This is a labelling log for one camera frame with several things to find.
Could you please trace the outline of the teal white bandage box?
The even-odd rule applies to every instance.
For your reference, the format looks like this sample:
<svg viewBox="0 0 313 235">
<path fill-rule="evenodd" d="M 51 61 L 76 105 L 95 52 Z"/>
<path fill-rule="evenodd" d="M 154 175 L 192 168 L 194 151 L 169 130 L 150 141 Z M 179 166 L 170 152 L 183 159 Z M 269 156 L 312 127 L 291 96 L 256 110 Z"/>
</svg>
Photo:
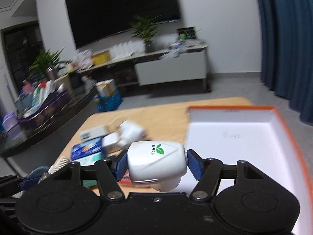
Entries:
<svg viewBox="0 0 313 235">
<path fill-rule="evenodd" d="M 78 162 L 81 167 L 92 166 L 99 160 L 104 160 L 107 157 L 106 154 L 102 152 L 94 153 L 84 157 L 72 157 L 72 161 Z M 83 180 L 84 187 L 93 187 L 97 185 L 96 180 Z"/>
</svg>

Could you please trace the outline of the white green-leaf plug-in device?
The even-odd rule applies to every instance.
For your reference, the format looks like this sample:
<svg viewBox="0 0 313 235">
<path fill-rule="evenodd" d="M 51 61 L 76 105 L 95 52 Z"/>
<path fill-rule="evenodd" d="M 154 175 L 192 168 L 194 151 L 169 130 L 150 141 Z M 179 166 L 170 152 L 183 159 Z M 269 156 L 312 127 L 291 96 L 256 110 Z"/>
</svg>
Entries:
<svg viewBox="0 0 313 235">
<path fill-rule="evenodd" d="M 137 187 L 152 187 L 159 192 L 175 189 L 187 172 L 183 144 L 173 141 L 139 141 L 127 151 L 128 173 Z"/>
</svg>

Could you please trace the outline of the blue floss pick box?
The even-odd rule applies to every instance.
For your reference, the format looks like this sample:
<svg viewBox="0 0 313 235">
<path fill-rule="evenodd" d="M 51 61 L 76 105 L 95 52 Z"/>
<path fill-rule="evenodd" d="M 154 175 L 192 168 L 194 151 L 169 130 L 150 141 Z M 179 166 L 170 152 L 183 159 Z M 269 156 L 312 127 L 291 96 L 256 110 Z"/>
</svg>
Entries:
<svg viewBox="0 0 313 235">
<path fill-rule="evenodd" d="M 76 144 L 71 149 L 71 160 L 77 160 L 92 154 L 102 152 L 102 138 L 97 137 Z"/>
</svg>

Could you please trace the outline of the clear refill bottle white cap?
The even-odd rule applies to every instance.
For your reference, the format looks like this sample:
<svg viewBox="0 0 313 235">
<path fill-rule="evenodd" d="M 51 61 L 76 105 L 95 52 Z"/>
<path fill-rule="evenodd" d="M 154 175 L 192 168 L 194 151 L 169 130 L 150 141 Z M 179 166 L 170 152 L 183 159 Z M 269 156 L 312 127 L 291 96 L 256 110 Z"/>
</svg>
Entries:
<svg viewBox="0 0 313 235">
<path fill-rule="evenodd" d="M 52 165 L 47 172 L 43 173 L 41 178 L 39 179 L 38 183 L 41 183 L 46 178 L 50 177 L 54 173 L 56 173 L 58 170 L 62 169 L 66 165 L 68 165 L 71 162 L 71 160 L 65 156 L 61 156 L 58 161 Z"/>
</svg>

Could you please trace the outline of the white usb cube charger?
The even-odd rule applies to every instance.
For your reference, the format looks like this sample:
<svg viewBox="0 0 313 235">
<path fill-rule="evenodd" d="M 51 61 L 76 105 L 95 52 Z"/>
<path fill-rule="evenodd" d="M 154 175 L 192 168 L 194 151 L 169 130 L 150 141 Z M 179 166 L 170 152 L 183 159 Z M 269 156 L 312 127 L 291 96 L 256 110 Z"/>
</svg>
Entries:
<svg viewBox="0 0 313 235">
<path fill-rule="evenodd" d="M 123 148 L 120 144 L 119 134 L 114 132 L 103 137 L 102 148 L 105 156 L 109 156 L 112 153 L 121 151 Z"/>
</svg>

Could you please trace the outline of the white plug-in with bottle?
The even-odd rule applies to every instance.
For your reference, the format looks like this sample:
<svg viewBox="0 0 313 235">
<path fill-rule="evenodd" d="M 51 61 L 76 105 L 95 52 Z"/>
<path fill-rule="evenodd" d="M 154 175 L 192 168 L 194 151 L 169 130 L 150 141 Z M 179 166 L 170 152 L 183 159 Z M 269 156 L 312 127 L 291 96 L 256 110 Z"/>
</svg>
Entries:
<svg viewBox="0 0 313 235">
<path fill-rule="evenodd" d="M 147 137 L 146 129 L 130 120 L 123 121 L 118 128 L 118 145 L 125 149 L 128 149 L 134 142 L 143 141 Z"/>
</svg>

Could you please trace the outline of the white charger packaging box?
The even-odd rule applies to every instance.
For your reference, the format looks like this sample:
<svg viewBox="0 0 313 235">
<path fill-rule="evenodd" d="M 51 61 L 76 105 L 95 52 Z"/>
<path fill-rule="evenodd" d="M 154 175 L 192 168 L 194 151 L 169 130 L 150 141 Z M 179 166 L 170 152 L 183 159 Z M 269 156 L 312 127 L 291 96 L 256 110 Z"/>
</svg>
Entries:
<svg viewBox="0 0 313 235">
<path fill-rule="evenodd" d="M 80 132 L 80 140 L 83 142 L 98 137 L 104 137 L 108 134 L 109 134 L 108 126 L 101 125 Z"/>
</svg>

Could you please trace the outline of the blue crate with boxes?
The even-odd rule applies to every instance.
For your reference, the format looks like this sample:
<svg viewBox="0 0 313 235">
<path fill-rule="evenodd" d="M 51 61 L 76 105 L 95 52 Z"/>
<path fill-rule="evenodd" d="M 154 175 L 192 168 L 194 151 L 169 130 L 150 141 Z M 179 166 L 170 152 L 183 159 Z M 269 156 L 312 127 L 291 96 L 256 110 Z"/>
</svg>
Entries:
<svg viewBox="0 0 313 235">
<path fill-rule="evenodd" d="M 122 103 L 122 98 L 114 79 L 95 84 L 98 94 L 93 98 L 98 112 L 115 111 Z"/>
</svg>

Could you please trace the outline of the orange white shallow box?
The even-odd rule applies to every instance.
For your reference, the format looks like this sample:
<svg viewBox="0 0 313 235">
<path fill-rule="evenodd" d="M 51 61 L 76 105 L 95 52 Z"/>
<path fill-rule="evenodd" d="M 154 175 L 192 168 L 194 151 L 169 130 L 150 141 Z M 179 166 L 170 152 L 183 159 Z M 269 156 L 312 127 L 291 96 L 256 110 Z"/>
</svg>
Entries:
<svg viewBox="0 0 313 235">
<path fill-rule="evenodd" d="M 301 149 L 273 106 L 190 106 L 185 147 L 225 164 L 246 160 L 300 202 L 294 234 L 312 234 L 312 180 Z"/>
</svg>

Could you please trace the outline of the purple patterned storage box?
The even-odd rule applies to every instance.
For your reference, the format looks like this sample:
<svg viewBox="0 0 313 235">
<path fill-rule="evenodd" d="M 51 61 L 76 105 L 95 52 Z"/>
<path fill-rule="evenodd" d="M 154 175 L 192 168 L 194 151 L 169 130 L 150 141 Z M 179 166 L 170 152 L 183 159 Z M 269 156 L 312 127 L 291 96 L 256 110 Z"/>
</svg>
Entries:
<svg viewBox="0 0 313 235">
<path fill-rule="evenodd" d="M 17 121 L 25 130 L 35 130 L 42 127 L 47 121 L 49 121 L 58 112 L 64 109 L 71 102 L 71 95 L 68 90 L 62 92 L 50 93 L 47 99 L 43 102 L 40 108 L 24 118 L 19 115 Z"/>
</svg>

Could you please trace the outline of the white tv console cabinet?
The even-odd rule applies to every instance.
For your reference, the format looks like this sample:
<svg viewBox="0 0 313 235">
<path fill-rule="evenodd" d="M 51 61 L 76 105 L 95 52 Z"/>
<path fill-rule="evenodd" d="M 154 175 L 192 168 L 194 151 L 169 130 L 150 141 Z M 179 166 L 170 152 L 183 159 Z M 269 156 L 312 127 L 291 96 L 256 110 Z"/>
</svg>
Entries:
<svg viewBox="0 0 313 235">
<path fill-rule="evenodd" d="M 210 92 L 208 47 L 196 41 L 188 42 L 180 49 L 142 52 L 95 65 L 79 73 L 98 81 L 113 78 L 119 88 L 201 80 L 203 90 Z"/>
</svg>

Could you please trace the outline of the yellow box on console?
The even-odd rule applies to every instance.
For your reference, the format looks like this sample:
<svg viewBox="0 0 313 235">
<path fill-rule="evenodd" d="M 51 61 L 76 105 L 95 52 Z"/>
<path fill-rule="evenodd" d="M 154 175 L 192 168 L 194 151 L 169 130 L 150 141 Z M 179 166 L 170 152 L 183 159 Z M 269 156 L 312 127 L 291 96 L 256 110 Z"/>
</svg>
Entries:
<svg viewBox="0 0 313 235">
<path fill-rule="evenodd" d="M 104 52 L 99 52 L 92 55 L 93 65 L 98 66 L 111 60 L 111 55 L 109 50 Z"/>
</svg>

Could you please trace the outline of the white plastic bag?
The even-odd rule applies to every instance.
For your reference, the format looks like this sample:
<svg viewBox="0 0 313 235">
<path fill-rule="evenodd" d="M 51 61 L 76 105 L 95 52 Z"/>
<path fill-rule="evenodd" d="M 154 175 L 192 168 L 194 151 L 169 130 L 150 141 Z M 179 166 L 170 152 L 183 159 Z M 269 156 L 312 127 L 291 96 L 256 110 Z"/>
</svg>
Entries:
<svg viewBox="0 0 313 235">
<path fill-rule="evenodd" d="M 92 51 L 90 49 L 84 50 L 74 56 L 72 63 L 76 70 L 87 70 L 93 66 Z"/>
</svg>

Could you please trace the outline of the black glass coffee table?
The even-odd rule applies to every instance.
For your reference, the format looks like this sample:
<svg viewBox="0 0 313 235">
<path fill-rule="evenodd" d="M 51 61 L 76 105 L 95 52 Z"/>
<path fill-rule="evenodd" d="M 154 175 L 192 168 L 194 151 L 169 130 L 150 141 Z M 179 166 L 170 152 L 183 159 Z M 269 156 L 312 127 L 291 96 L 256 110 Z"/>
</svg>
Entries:
<svg viewBox="0 0 313 235">
<path fill-rule="evenodd" d="M 10 139 L 7 135 L 1 137 L 1 158 L 7 160 L 47 139 L 54 132 L 69 123 L 79 112 L 82 112 L 87 105 L 93 104 L 93 98 L 98 92 L 93 85 L 89 88 L 85 86 L 76 88 L 69 94 L 71 95 L 71 102 L 42 127 L 35 130 L 25 130 L 20 125 L 22 132 L 17 139 Z"/>
</svg>

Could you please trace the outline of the white wifi router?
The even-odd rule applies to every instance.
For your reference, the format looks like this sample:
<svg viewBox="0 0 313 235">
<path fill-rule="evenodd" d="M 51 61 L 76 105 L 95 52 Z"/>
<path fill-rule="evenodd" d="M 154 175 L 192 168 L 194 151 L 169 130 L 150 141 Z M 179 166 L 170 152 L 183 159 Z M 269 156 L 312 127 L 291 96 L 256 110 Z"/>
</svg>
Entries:
<svg viewBox="0 0 313 235">
<path fill-rule="evenodd" d="M 142 41 L 128 41 L 114 45 L 110 48 L 112 60 L 129 58 L 144 52 L 144 44 Z"/>
</svg>

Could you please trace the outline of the lilac plastic container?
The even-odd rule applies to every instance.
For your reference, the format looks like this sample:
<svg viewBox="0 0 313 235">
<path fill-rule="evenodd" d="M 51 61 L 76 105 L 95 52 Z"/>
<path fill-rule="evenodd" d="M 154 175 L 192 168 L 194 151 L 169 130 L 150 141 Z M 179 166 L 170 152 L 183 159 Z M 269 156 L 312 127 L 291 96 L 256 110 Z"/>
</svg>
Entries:
<svg viewBox="0 0 313 235">
<path fill-rule="evenodd" d="M 21 135 L 22 129 L 14 111 L 4 116 L 2 126 L 10 139 L 17 139 Z"/>
</svg>

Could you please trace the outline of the potted plant in steel pot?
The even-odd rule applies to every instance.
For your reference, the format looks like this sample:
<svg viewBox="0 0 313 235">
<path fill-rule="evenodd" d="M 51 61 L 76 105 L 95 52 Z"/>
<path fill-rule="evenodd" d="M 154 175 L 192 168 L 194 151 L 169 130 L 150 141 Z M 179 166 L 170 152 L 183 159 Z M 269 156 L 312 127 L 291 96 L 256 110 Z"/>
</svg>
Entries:
<svg viewBox="0 0 313 235">
<path fill-rule="evenodd" d="M 67 64 L 69 62 L 60 58 L 62 51 L 63 50 L 51 52 L 48 50 L 46 52 L 44 50 L 40 50 L 35 62 L 28 68 L 28 73 L 30 75 L 38 76 L 41 80 L 47 79 L 47 70 L 50 67 L 54 69 L 55 67 L 58 67 L 59 64 Z"/>
</svg>

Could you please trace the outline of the black green display box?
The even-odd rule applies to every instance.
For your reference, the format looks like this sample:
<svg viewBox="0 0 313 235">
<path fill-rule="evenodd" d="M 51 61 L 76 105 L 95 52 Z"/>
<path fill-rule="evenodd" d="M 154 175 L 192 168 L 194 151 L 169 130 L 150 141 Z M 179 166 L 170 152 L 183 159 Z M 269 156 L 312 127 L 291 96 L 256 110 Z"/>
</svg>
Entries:
<svg viewBox="0 0 313 235">
<path fill-rule="evenodd" d="M 196 40 L 196 31 L 195 27 L 187 27 L 187 28 L 178 28 L 177 34 L 180 40 Z"/>
</svg>

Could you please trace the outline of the potted bamboo on console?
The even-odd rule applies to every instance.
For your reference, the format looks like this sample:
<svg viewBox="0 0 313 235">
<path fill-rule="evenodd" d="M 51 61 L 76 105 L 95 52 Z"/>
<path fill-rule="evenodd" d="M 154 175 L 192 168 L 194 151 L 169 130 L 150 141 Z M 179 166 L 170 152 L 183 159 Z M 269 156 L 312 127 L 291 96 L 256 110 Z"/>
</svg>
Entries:
<svg viewBox="0 0 313 235">
<path fill-rule="evenodd" d="M 144 48 L 146 53 L 155 52 L 153 45 L 153 38 L 157 34 L 157 25 L 155 20 L 159 16 L 154 18 L 136 16 L 135 22 L 132 22 L 132 37 L 141 39 L 144 42 Z"/>
</svg>

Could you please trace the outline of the dark blue curtain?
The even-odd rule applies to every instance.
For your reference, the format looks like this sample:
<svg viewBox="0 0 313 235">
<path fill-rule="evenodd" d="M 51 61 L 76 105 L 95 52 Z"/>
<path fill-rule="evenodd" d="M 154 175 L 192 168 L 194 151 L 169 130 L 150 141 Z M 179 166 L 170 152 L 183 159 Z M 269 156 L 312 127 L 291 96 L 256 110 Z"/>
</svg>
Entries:
<svg viewBox="0 0 313 235">
<path fill-rule="evenodd" d="M 257 0 L 261 81 L 312 124 L 312 0 Z"/>
</svg>

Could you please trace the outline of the wall-mounted black television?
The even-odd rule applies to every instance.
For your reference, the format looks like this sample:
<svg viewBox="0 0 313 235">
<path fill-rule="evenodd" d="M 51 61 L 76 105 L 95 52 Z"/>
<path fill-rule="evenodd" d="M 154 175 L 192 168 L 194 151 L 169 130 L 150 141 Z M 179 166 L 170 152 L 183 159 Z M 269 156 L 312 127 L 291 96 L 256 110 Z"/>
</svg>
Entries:
<svg viewBox="0 0 313 235">
<path fill-rule="evenodd" d="M 76 48 L 131 29 L 137 17 L 155 23 L 181 18 L 178 0 L 66 0 Z"/>
</svg>

